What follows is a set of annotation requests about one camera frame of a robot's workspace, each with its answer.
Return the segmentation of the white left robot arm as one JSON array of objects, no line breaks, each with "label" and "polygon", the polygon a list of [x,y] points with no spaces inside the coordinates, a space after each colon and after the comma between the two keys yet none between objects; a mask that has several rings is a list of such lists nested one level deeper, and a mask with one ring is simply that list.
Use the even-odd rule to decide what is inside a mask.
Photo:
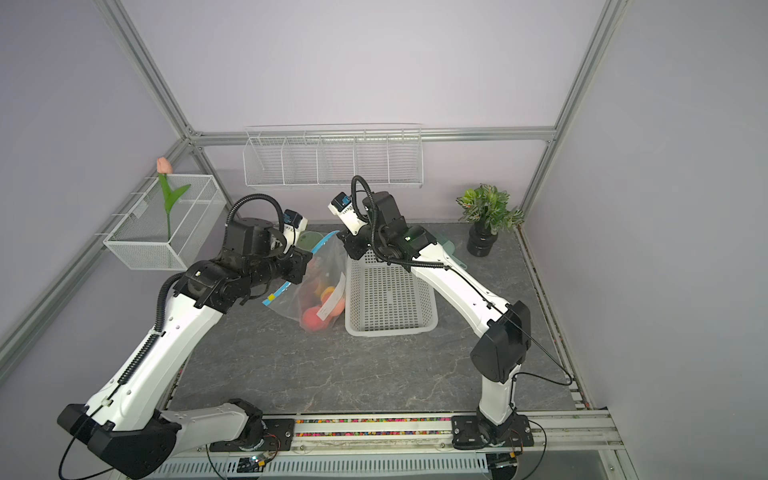
[{"label": "white left robot arm", "polygon": [[70,404],[57,422],[101,461],[131,479],[169,457],[216,442],[262,446],[263,413],[239,398],[197,410],[162,410],[159,402],[199,341],[253,288],[298,283],[311,253],[297,248],[307,220],[295,211],[278,224],[230,220],[217,258],[198,261],[161,286],[153,327],[121,369],[86,403]]}]

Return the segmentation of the yellow peach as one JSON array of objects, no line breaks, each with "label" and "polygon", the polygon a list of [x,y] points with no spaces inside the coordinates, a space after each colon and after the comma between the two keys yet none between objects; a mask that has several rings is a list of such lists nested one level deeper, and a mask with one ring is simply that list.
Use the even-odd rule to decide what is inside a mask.
[{"label": "yellow peach", "polygon": [[327,287],[321,294],[320,300],[321,304],[325,304],[326,301],[331,297],[331,295],[334,293],[335,288],[333,286]]}]

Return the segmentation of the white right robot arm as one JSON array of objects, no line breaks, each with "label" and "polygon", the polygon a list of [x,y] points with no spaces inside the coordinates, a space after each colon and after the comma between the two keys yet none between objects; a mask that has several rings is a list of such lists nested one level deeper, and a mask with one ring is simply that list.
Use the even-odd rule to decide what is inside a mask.
[{"label": "white right robot arm", "polygon": [[487,446],[506,442],[511,434],[515,379],[530,348],[530,310],[493,294],[454,261],[434,235],[409,225],[387,192],[363,201],[344,192],[328,205],[345,226],[339,233],[348,255],[358,260],[371,251],[387,265],[397,265],[426,282],[458,311],[478,337],[470,359],[482,378],[477,409],[479,436]]}]

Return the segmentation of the clear bag with blue zipper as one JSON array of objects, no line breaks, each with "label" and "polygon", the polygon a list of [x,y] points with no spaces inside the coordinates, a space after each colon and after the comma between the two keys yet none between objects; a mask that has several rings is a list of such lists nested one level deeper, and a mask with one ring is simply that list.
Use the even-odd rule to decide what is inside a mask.
[{"label": "clear bag with blue zipper", "polygon": [[[326,244],[317,253],[311,253],[312,258],[299,284],[284,282],[270,293],[262,304],[274,313],[298,322],[299,325],[305,310],[320,306],[319,316],[328,320],[326,329],[330,328],[344,312],[338,317],[331,317],[331,311],[342,297],[346,300],[348,255],[342,241],[337,238],[338,233],[336,230],[325,234]],[[325,304],[321,304],[321,294],[329,286],[333,286],[335,291]]]}]

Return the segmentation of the white plastic perforated basket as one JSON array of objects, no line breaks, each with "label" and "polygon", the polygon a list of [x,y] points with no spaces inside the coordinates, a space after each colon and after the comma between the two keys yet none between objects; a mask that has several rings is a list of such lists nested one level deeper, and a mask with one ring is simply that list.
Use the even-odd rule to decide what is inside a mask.
[{"label": "white plastic perforated basket", "polygon": [[345,292],[345,329],[352,336],[413,335],[438,324],[433,288],[370,251],[347,261]]}]

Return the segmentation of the green printed zip-top bag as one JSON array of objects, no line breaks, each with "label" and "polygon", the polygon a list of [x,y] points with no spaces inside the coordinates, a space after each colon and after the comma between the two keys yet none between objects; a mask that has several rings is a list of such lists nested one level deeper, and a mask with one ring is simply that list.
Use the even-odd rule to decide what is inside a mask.
[{"label": "green printed zip-top bag", "polygon": [[326,235],[315,231],[304,231],[298,238],[296,247],[300,250],[315,254],[327,242]]}]

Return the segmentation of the green artificial plant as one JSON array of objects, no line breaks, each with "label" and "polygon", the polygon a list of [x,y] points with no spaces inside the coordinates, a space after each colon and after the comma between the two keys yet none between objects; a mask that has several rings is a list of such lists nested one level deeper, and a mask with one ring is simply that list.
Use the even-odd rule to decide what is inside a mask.
[{"label": "green artificial plant", "polygon": [[462,208],[460,220],[477,224],[492,235],[509,231],[524,222],[524,212],[520,208],[508,208],[510,195],[496,186],[481,184],[467,189],[456,198]]}]

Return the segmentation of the pink peach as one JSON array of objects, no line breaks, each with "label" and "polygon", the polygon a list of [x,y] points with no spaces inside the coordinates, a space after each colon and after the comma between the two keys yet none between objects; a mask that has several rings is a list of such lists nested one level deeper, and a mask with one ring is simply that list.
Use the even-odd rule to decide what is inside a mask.
[{"label": "pink peach", "polygon": [[303,312],[300,325],[304,330],[317,332],[328,327],[328,320],[319,316],[320,309],[320,306],[313,306]]},{"label": "pink peach", "polygon": [[338,317],[345,309],[346,300],[342,297],[330,313],[331,317]]}]

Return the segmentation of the black plant vase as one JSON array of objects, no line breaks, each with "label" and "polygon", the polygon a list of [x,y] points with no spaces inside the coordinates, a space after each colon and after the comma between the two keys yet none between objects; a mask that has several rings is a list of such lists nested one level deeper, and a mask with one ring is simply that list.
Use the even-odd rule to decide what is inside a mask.
[{"label": "black plant vase", "polygon": [[498,235],[493,234],[484,222],[475,222],[469,231],[467,251],[475,257],[487,257],[497,240]]}]

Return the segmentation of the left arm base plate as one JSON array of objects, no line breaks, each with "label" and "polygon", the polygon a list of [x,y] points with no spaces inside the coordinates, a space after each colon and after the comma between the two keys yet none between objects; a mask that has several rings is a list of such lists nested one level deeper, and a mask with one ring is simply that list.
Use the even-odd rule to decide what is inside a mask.
[{"label": "left arm base plate", "polygon": [[215,442],[211,452],[283,452],[291,449],[296,420],[288,417],[267,417],[249,424],[245,436],[232,441]]}]

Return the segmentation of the pink artificial tulip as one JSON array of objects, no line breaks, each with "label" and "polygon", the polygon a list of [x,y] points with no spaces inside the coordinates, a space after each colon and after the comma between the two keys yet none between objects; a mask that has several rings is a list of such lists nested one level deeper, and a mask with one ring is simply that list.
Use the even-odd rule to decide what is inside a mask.
[{"label": "pink artificial tulip", "polygon": [[171,226],[172,209],[176,204],[176,202],[189,190],[191,185],[186,184],[178,188],[171,187],[168,181],[168,176],[173,173],[173,167],[165,157],[160,157],[157,159],[156,172],[157,172],[158,182],[160,184],[162,195],[163,195],[163,206],[164,206],[165,217],[166,217],[167,240],[170,241],[173,234],[172,226]]}]

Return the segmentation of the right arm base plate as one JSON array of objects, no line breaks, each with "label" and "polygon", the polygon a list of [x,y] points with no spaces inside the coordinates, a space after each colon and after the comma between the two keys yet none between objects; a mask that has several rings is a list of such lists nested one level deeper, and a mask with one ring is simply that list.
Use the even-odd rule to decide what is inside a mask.
[{"label": "right arm base plate", "polygon": [[451,417],[452,446],[457,450],[479,450],[486,447],[518,447],[534,445],[527,416],[513,412],[501,425],[495,425],[480,412]]}]

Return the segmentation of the green hand brush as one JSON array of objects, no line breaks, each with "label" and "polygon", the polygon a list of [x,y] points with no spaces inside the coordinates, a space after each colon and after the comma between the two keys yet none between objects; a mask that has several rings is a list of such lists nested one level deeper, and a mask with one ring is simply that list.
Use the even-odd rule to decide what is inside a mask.
[{"label": "green hand brush", "polygon": [[450,257],[458,266],[460,266],[462,269],[466,270],[467,269],[467,265],[461,259],[459,259],[455,255],[455,253],[456,253],[456,246],[455,246],[455,244],[450,239],[448,239],[447,237],[445,237],[443,235],[437,234],[436,235],[436,239],[437,239],[438,243],[443,247],[446,255],[448,257]]}]

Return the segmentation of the white vent grille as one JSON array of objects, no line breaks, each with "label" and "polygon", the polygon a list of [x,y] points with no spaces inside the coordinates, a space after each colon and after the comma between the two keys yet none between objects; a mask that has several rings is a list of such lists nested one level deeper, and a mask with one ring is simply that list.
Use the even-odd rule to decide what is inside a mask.
[{"label": "white vent grille", "polygon": [[254,455],[174,458],[152,479],[329,479],[490,473],[484,454],[280,455],[265,466]]}]

